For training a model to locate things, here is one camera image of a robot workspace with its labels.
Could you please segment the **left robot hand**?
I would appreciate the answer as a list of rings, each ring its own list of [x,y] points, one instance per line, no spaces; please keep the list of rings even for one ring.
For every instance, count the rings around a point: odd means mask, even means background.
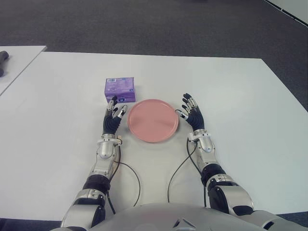
[[[113,96],[109,101],[105,116],[103,120],[103,135],[111,134],[115,135],[124,114],[127,111],[127,105],[123,105],[120,109],[116,107],[117,105],[117,96]]]

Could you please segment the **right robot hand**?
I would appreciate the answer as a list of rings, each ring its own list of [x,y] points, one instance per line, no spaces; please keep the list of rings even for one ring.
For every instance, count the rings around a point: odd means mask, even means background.
[[[182,109],[176,109],[175,112],[180,118],[183,118],[191,127],[193,132],[205,129],[203,115],[195,99],[188,93],[183,94]]]

